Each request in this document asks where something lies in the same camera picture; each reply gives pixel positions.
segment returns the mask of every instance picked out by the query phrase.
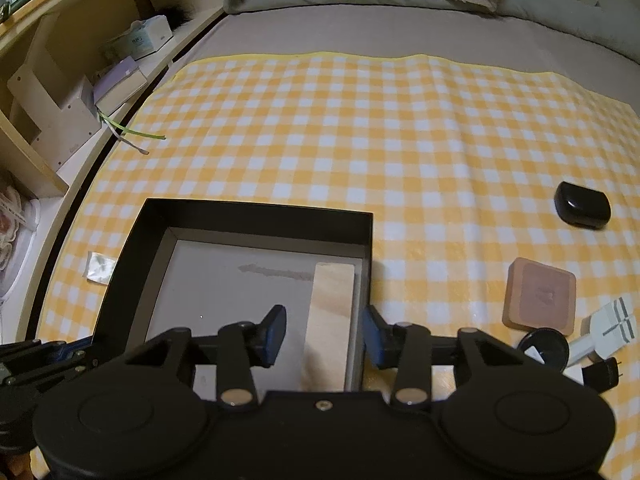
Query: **shelf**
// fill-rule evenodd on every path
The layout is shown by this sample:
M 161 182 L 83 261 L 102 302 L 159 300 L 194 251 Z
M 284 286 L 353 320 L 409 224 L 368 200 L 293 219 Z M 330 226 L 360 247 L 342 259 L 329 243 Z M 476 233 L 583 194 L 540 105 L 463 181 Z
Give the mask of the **shelf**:
M 222 12 L 222 8 L 217 8 L 197 13 L 191 21 L 179 27 L 174 32 L 174 37 L 163 45 L 158 52 L 140 59 L 138 63 L 146 76 L 147 85 L 111 114 L 110 117 L 114 121 L 123 120 L 140 95 L 142 95 L 142 92 L 158 77 L 164 67 L 168 66 L 170 61 Z M 31 307 L 33 306 L 42 272 L 53 243 L 58 236 L 66 214 L 69 212 L 69 208 L 71 208 L 71 204 L 78 194 L 80 186 L 110 135 L 110 130 L 107 127 L 103 127 L 96 134 L 93 134 L 59 168 L 57 171 L 58 176 L 69 186 L 68 191 L 62 198 L 40 200 L 40 224 L 36 229 L 31 250 L 24 261 L 11 296 L 0 307 L 2 312 L 2 343 L 24 339 Z

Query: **bed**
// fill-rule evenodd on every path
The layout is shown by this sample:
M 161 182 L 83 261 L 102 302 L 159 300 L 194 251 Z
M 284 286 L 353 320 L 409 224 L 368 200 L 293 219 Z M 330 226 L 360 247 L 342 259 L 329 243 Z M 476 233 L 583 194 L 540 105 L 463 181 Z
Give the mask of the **bed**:
M 275 70 L 277 77 L 287 70 L 302 70 L 303 78 L 310 70 L 342 76 L 373 70 L 382 79 L 385 70 L 396 74 L 419 70 L 420 74 L 444 74 L 441 83 L 450 99 L 442 100 L 440 95 L 443 109 L 456 99 L 482 104 L 456 108 L 451 122 L 445 121 L 436 133 L 420 134 L 419 128 L 413 128 L 407 137 L 396 126 L 367 130 L 369 126 L 360 124 L 364 129 L 351 135 L 340 129 L 344 126 L 340 111 L 335 114 L 337 123 L 322 122 L 334 117 L 327 111 L 328 100 L 344 97 L 337 91 L 333 97 L 322 97 L 326 108 L 311 113 L 320 121 L 316 129 L 298 136 L 296 115 L 276 110 L 288 104 L 267 103 L 241 90 L 242 106 L 258 99 L 257 108 L 262 110 L 258 122 L 271 128 L 266 133 L 244 129 L 236 135 L 229 130 L 231 123 L 214 122 L 217 115 L 210 110 L 222 101 L 215 96 L 204 99 L 206 112 L 198 108 L 203 102 L 198 104 L 188 93 L 194 88 L 203 95 L 215 88 L 230 91 L 242 70 L 251 77 L 255 76 L 252 70 L 272 75 Z M 402 77 L 394 77 L 399 85 L 394 91 L 408 85 Z M 484 83 L 479 81 L 488 81 L 489 88 L 483 90 Z M 187 82 L 194 86 L 181 86 Z M 264 84 L 276 91 L 280 82 L 267 77 Z M 421 84 L 436 88 L 437 83 Z M 509 91 L 518 86 L 527 90 L 514 102 L 508 92 L 500 93 L 501 84 Z M 492 97 L 482 99 L 483 91 Z M 382 95 L 378 104 L 385 102 Z M 556 110 L 558 122 L 545 126 L 543 121 L 529 138 L 527 128 L 510 116 L 514 122 L 494 123 L 484 141 L 474 136 L 478 110 L 484 118 L 492 117 L 492 110 L 512 114 L 518 107 L 535 108 L 525 102 L 529 98 L 551 103 L 541 114 L 552 118 Z M 399 108 L 390 108 L 384 112 L 390 115 L 383 114 L 381 120 L 404 120 L 393 111 L 402 109 L 402 99 L 390 98 Z M 364 105 L 368 112 L 374 108 L 373 101 Z M 573 102 L 579 110 L 565 108 L 563 102 Z M 591 122 L 584 122 L 580 106 L 596 110 Z M 235 111 L 231 116 L 237 120 L 242 109 Z M 345 111 L 349 117 L 353 113 L 353 109 Z M 227 16 L 169 68 L 133 122 L 135 128 L 149 133 L 168 130 L 169 139 L 162 144 L 143 140 L 141 145 L 151 152 L 148 158 L 118 145 L 98 172 L 50 277 L 38 336 L 73 339 L 91 333 L 104 288 L 82 278 L 86 252 L 117 257 L 147 196 L 373 211 L 374 222 L 379 219 L 379 223 L 374 227 L 372 300 L 392 322 L 423 322 L 443 335 L 472 324 L 508 342 L 518 340 L 522 334 L 500 323 L 506 269 L 517 255 L 568 268 L 578 276 L 578 317 L 619 292 L 632 292 L 640 302 L 640 167 L 633 155 L 640 152 L 638 113 L 640 66 L 636 62 L 604 46 L 517 18 L 361 5 Z M 269 122 L 272 115 L 277 118 L 274 123 Z M 282 131 L 274 128 L 278 125 Z M 312 153 L 300 155 L 308 142 Z M 421 143 L 435 154 L 428 164 L 412 159 L 412 153 L 420 158 Z M 339 148 L 347 151 L 339 153 Z M 290 152 L 306 157 L 306 173 L 297 173 L 300 168 L 295 164 L 287 166 L 292 164 Z M 598 162 L 588 160 L 590 156 Z M 361 164 L 354 166 L 353 160 Z M 437 184 L 430 180 L 436 176 L 427 166 L 438 168 Z M 361 174 L 359 184 L 342 180 L 354 178 L 353 173 Z M 367 182 L 378 177 L 382 178 L 378 184 Z M 612 197 L 618 219 L 605 232 L 575 230 L 555 217 L 549 193 L 556 181 L 569 177 L 603 188 Z M 443 213 L 427 218 L 418 213 L 422 208 Z M 526 242 L 520 240 L 523 235 L 529 237 Z M 457 274 L 462 279 L 454 280 Z M 610 478 L 630 479 L 640 474 L 638 345 L 621 352 L 620 360 L 625 379 L 606 394 L 616 410 L 618 433 L 602 472 Z M 384 390 L 390 380 L 369 370 L 365 386 Z

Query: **yellow and white gingham cloth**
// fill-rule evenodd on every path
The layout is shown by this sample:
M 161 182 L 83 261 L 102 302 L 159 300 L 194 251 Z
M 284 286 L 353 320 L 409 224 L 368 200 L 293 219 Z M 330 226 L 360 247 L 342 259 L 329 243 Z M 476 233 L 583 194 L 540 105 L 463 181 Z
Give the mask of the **yellow and white gingham cloth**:
M 92 333 L 106 288 L 82 277 L 87 253 L 117 257 L 147 197 L 371 211 L 373 303 L 438 335 L 472 325 L 517 341 L 501 323 L 517 256 L 576 275 L 578 320 L 623 292 L 640 312 L 640 120 L 554 73 L 429 56 L 213 58 L 156 91 L 133 127 L 167 140 L 142 140 L 149 156 L 120 144 L 99 171 L 50 281 L 41 338 Z M 604 231 L 558 218 L 562 180 L 607 194 Z M 617 358 L 602 472 L 628 480 L 640 478 L 639 345 Z

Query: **black fluffy brush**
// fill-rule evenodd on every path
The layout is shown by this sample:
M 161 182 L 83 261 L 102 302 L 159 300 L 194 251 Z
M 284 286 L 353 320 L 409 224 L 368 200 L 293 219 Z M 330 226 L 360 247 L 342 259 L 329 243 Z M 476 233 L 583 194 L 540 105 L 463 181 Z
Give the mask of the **black fluffy brush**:
M 162 14 L 166 17 L 171 30 L 175 30 L 192 19 L 191 12 L 182 4 L 163 7 L 158 10 L 158 14 Z

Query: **gray bed sheet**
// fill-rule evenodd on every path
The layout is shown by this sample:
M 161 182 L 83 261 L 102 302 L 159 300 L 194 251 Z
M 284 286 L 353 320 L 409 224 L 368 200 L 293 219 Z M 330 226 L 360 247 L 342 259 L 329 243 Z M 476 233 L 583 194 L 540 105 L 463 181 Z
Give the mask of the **gray bed sheet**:
M 226 16 L 168 70 L 231 54 L 430 54 L 522 72 L 556 72 L 640 114 L 640 65 L 606 47 L 517 18 L 391 6 L 310 6 Z

